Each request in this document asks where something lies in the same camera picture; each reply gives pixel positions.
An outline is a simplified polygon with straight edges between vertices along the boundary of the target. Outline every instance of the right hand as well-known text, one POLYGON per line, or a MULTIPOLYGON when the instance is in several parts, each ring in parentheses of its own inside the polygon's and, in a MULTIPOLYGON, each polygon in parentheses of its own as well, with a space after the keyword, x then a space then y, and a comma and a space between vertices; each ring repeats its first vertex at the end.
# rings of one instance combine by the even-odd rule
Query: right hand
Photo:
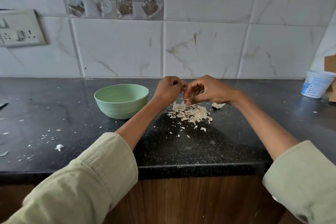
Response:
POLYGON ((189 83, 184 92, 183 99, 186 105, 193 105, 203 101, 215 102, 218 104, 232 103, 241 91, 220 82, 219 80, 205 75, 189 83))

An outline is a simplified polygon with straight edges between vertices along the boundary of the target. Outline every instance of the green bowl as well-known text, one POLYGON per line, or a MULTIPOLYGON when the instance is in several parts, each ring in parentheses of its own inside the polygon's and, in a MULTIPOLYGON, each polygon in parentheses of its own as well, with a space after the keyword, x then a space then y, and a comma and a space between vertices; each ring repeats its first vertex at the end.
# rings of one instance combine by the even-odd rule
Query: green bowl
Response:
POLYGON ((137 84, 118 84, 94 94, 100 110, 114 119, 129 119, 147 104, 149 90, 137 84))

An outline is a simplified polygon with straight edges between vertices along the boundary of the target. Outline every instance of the sleeve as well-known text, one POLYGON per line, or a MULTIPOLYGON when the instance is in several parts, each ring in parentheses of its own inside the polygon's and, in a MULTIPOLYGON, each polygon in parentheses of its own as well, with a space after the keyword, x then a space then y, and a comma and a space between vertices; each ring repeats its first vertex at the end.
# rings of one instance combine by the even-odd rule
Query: sleeve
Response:
POLYGON ((129 145, 116 133, 104 133, 34 188, 5 223, 101 224, 137 180, 137 163, 129 145))
POLYGON ((336 166, 310 141, 280 155, 266 172, 263 184, 302 222, 336 223, 336 166))

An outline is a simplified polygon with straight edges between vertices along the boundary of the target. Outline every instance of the forearm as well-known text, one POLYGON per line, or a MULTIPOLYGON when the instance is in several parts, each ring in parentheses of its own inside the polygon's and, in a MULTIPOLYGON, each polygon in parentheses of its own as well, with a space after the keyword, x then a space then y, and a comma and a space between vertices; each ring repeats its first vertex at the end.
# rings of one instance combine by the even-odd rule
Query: forearm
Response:
POLYGON ((232 105, 245 116, 273 160, 299 143, 298 140, 260 109, 247 95, 243 93, 238 94, 232 105))
POLYGON ((116 133, 121 135, 133 150, 151 121, 161 111, 159 103, 149 101, 136 115, 129 119, 116 133))

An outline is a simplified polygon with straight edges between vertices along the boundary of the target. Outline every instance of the black granite countertop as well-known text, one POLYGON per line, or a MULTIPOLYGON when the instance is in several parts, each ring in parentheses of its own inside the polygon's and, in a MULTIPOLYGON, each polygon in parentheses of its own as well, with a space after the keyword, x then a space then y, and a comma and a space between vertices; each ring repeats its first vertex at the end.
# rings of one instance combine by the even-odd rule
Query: black granite countertop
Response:
MULTIPOLYGON (((302 96, 303 81, 224 81, 246 92, 298 140, 311 140, 336 163, 336 107, 302 96)), ((99 110, 93 95, 100 88, 136 83, 147 87, 151 98, 157 82, 0 78, 0 102, 9 103, 0 110, 0 154, 8 151, 0 157, 0 184, 37 184, 65 167, 102 133, 124 124, 99 110), (55 150, 58 144, 64 145, 61 151, 55 150)), ((134 149, 139 179, 263 175, 272 160, 241 113, 225 105, 210 116, 211 124, 201 122, 194 129, 187 121, 178 124, 179 119, 169 118, 166 111, 159 114, 134 149)))

